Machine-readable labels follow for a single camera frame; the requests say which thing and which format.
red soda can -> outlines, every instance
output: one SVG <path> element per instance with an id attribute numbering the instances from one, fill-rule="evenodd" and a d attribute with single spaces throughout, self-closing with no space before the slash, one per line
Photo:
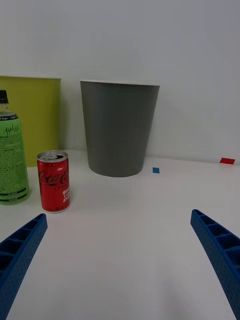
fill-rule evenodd
<path id="1" fill-rule="evenodd" d="M 46 151 L 37 156 L 41 205 L 50 213 L 61 212 L 70 205 L 69 158 L 63 151 Z"/>

plastic bottle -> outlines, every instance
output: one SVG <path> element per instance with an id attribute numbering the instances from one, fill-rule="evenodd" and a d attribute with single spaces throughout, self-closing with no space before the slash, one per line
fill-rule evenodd
<path id="1" fill-rule="evenodd" d="M 14 205 L 29 196 L 22 127 L 8 109 L 6 90 L 0 90 L 0 205 Z"/>

gray trash can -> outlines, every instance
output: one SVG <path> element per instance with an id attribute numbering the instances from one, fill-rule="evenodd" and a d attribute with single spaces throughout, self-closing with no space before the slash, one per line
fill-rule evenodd
<path id="1" fill-rule="evenodd" d="M 80 84 L 90 169 L 109 177 L 138 174 L 144 165 L 159 86 Z"/>

white table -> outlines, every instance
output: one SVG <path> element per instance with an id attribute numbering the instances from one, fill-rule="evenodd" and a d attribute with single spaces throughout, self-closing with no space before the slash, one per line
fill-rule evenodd
<path id="1" fill-rule="evenodd" d="M 235 319 L 190 218 L 198 208 L 240 236 L 240 166 L 147 158 L 110 178 L 68 153 L 71 206 L 47 213 L 7 320 Z M 43 212 L 28 175 L 30 198 L 0 207 L 0 241 Z"/>

black bottle cap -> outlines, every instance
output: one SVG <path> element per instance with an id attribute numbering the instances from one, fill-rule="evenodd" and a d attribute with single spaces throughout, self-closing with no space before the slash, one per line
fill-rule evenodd
<path id="1" fill-rule="evenodd" d="M 0 105 L 8 104 L 8 95 L 6 90 L 0 90 Z"/>

